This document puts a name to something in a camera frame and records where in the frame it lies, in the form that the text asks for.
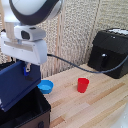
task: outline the textured wall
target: textured wall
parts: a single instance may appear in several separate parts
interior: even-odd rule
[[[85,62],[85,54],[93,30],[98,3],[99,0],[66,1],[59,56],[77,65]],[[59,71],[71,67],[60,61]]]

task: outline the white panel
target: white panel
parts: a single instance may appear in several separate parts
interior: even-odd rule
[[[46,0],[12,0],[18,12],[24,15],[32,15],[37,12]]]

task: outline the black cable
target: black cable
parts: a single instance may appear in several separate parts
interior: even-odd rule
[[[117,68],[121,67],[121,66],[125,63],[125,61],[128,59],[128,56],[126,56],[126,58],[125,58],[118,66],[116,66],[115,68],[112,68],[112,69],[107,70],[107,71],[100,71],[100,72],[97,72],[97,71],[89,71],[89,70],[86,70],[86,69],[84,69],[84,68],[81,68],[81,67],[79,67],[79,66],[77,66],[77,65],[75,65],[75,64],[73,64],[73,63],[71,63],[71,62],[69,62],[69,61],[67,61],[67,60],[65,60],[65,59],[63,59],[63,58],[60,58],[60,57],[58,57],[58,56],[55,56],[55,55],[53,55],[53,54],[47,54],[47,56],[55,57],[55,58],[60,59],[60,60],[66,62],[66,63],[68,63],[68,64],[70,64],[70,65],[73,65],[74,67],[79,68],[79,69],[81,69],[81,70],[83,70],[83,71],[90,72],[90,73],[96,73],[96,74],[112,72],[112,71],[116,70]]]

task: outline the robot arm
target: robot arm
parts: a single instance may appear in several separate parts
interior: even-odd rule
[[[52,19],[62,9],[63,0],[9,0],[16,18],[25,25]]]
[[[6,32],[1,33],[5,55],[35,65],[47,61],[46,32],[36,24],[57,16],[63,0],[1,0]]]

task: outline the black box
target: black box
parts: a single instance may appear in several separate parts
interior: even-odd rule
[[[10,110],[0,110],[0,128],[49,128],[51,106],[36,87]]]
[[[118,66],[128,55],[128,35],[110,30],[99,31],[93,41],[88,66],[106,71]],[[118,69],[105,73],[119,79],[128,73],[128,60]]]

